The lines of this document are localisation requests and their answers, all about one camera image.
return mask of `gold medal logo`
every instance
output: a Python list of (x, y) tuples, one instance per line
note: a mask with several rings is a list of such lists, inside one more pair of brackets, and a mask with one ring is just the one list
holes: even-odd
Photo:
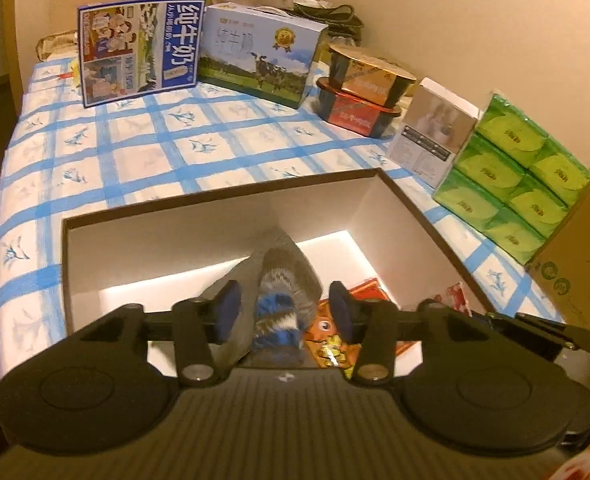
[(286, 52), (290, 52), (290, 46), (295, 43), (295, 33), (288, 27), (281, 27), (275, 31), (275, 44), (272, 46), (275, 50), (280, 47)]

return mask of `green tissue pack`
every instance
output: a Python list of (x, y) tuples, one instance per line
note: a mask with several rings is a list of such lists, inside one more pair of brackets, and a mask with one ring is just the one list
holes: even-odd
[(507, 205), (546, 238), (568, 214), (566, 204), (529, 173), (510, 196)]
[(569, 206), (590, 182), (590, 172), (552, 137), (546, 139), (530, 171)]
[(499, 200), (454, 168), (433, 198), (480, 232), (502, 208)]
[(546, 241), (508, 207), (502, 208), (494, 216), (486, 226), (484, 234), (521, 265), (526, 264)]
[(477, 131), (524, 168), (539, 155), (548, 134), (524, 112), (494, 94)]
[(504, 203), (526, 173), (510, 156), (480, 134), (473, 134), (455, 167)]

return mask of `ribbed black surface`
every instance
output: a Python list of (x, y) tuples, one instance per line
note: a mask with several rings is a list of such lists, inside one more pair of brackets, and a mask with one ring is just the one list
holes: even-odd
[(541, 480), (563, 461), (556, 449), (493, 459), (443, 447), (389, 394), (337, 370), (238, 368), (182, 393), (153, 431), (119, 449), (64, 458), (14, 447), (0, 480)]

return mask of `table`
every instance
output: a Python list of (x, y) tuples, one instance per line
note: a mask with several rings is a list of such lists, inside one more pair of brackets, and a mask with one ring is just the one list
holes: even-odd
[(0, 178), (0, 374), (65, 336), (61, 221), (225, 186), (382, 167), (499, 312), (562, 320), (501, 248), (432, 200), (369, 139), (321, 120), (316, 88), (293, 110), (209, 84), (83, 108), (71, 59), (35, 67)]

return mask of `blue milk box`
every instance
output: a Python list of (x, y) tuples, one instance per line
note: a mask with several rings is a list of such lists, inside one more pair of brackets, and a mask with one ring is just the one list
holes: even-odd
[(85, 107), (197, 84), (205, 0), (116, 0), (79, 7)]
[(297, 108), (312, 86), (313, 59), (326, 28), (271, 7), (209, 6), (200, 81)]

